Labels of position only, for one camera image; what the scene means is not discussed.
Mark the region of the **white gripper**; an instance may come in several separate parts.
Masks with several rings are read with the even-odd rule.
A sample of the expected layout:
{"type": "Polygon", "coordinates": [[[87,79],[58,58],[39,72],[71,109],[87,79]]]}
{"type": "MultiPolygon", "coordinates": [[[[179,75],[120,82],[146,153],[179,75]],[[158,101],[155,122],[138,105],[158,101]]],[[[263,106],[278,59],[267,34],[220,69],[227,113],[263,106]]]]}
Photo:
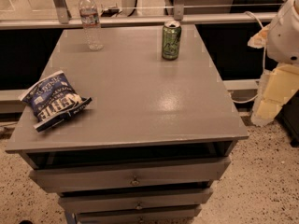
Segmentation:
{"type": "Polygon", "coordinates": [[[270,26],[248,41],[248,46],[255,49],[266,44],[267,56],[279,64],[273,71],[264,71],[260,78],[250,118],[260,127],[272,122],[299,91],[299,0],[287,0],[270,26]]]}

